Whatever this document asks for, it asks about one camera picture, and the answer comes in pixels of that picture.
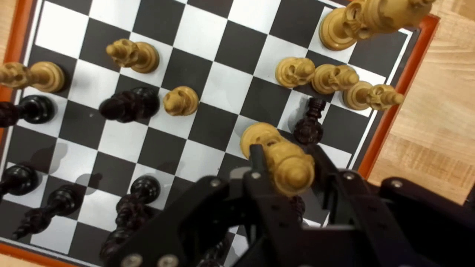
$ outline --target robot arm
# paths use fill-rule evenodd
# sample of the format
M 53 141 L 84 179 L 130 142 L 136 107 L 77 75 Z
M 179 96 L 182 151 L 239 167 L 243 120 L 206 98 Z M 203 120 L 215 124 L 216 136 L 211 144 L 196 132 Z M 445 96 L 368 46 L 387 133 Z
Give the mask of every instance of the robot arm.
M 297 224 L 295 209 L 267 176 L 261 147 L 252 145 L 251 166 L 197 181 L 105 265 L 135 258 L 142 267 L 193 267 L 233 225 L 246 227 L 249 243 L 236 267 L 475 265 L 461 245 L 475 242 L 473 210 L 441 201 L 402 178 L 371 187 L 357 173 L 338 170 L 317 145 L 310 150 L 319 173 L 311 190 L 329 210 L 328 225 Z

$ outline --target wooden table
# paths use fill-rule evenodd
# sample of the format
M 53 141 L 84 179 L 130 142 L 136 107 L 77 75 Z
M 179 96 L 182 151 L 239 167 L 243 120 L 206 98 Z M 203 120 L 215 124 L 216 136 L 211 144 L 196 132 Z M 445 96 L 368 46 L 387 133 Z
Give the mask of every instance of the wooden table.
M 0 1 L 0 61 L 16 0 Z M 475 181 L 475 1 L 436 0 L 441 18 L 369 175 L 405 176 L 461 203 Z M 0 256 L 1 265 L 28 265 Z

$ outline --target chess piece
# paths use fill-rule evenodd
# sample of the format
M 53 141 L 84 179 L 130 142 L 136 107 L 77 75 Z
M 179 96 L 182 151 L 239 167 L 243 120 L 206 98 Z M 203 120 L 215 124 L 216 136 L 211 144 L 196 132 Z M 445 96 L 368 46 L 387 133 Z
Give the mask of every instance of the chess piece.
M 13 126 L 19 118 L 32 124 L 49 121 L 55 114 L 55 105 L 47 96 L 28 95 L 18 105 L 0 102 L 0 127 Z
M 292 89 L 307 84 L 313 75 L 314 64 L 307 58 L 283 58 L 276 68 L 276 80 Z
M 323 127 L 317 120 L 322 117 L 325 105 L 325 101 L 316 96 L 307 101 L 307 111 L 294 127 L 294 138 L 297 142 L 310 145 L 322 139 Z
M 347 90 L 359 81 L 355 68 L 349 65 L 323 64 L 314 69 L 311 87 L 320 95 L 331 95 L 337 90 Z
M 147 87 L 117 92 L 99 105 L 99 112 L 107 120 L 129 123 L 150 118 L 160 108 L 159 95 Z
M 64 87 L 65 75 L 59 65 L 47 61 L 40 61 L 26 68 L 19 62 L 0 64 L 0 83 L 24 89 L 35 87 L 41 92 L 58 92 Z
M 24 196 L 38 185 L 37 173 L 24 164 L 15 164 L 4 170 L 0 181 L 0 200 L 4 194 Z
M 265 166 L 283 196 L 292 197 L 307 190 L 314 179 L 314 161 L 298 145 L 283 138 L 268 123 L 251 124 L 240 138 L 240 150 L 249 158 L 249 147 L 258 144 L 265 154 Z
M 56 215 L 71 215 L 83 201 L 86 188 L 78 184 L 68 184 L 56 188 L 47 196 L 46 204 L 25 212 L 25 218 L 15 230 L 15 239 L 25 237 L 28 233 L 40 233 L 47 228 Z
M 366 81 L 356 83 L 352 89 L 343 93 L 343 102 L 353 110 L 387 110 L 392 105 L 399 105 L 404 95 L 398 93 L 392 86 L 371 86 Z
M 157 50 L 144 41 L 120 38 L 108 44 L 105 52 L 119 67 L 130 67 L 138 72 L 151 72 L 159 67 Z
M 117 227 L 139 228 L 145 221 L 148 221 L 144 212 L 144 204 L 156 200 L 160 194 L 160 184 L 153 176 L 138 178 L 132 187 L 130 194 L 123 196 L 116 204 Z
M 190 115 L 197 110 L 199 99 L 188 86 L 178 86 L 167 92 L 163 99 L 165 111 L 170 115 Z
M 323 18 L 319 37 L 325 47 L 343 50 L 377 34 L 417 26 L 430 12 L 433 1 L 352 0 Z
M 28 95 L 18 104 L 19 118 L 38 124 L 49 121 L 55 114 L 53 102 L 43 95 Z

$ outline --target screw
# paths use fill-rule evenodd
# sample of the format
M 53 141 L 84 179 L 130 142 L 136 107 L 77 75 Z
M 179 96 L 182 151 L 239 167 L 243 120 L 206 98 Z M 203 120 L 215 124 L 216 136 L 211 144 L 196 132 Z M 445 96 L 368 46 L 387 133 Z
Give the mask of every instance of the screw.
M 352 179 L 355 178 L 355 175 L 353 175 L 353 173 L 344 173 L 344 178 L 346 178 L 347 181 L 352 181 Z
M 219 182 L 219 179 L 212 179 L 211 181 L 211 187 L 218 187 L 221 182 Z
M 393 187 L 396 187 L 396 188 L 401 188 L 401 187 L 402 187 L 402 181 L 395 179 L 395 181 L 390 182 L 390 185 L 393 185 Z
M 261 173 L 252 172 L 251 176 L 252 176 L 254 179 L 258 179 L 258 178 L 261 178 Z
M 165 255 L 159 259 L 157 267 L 176 267 L 178 258 L 175 255 Z
M 142 256 L 138 253 L 130 253 L 121 261 L 121 267 L 139 267 L 142 264 Z

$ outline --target king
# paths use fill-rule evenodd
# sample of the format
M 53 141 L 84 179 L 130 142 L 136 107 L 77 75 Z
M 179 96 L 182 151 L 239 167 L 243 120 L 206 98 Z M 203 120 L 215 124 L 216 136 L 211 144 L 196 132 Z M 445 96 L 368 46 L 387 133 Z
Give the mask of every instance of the king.
M 329 12 L 319 37 L 325 47 L 343 50 L 359 40 L 399 28 L 417 26 L 430 12 L 435 0 L 352 0 L 346 7 Z

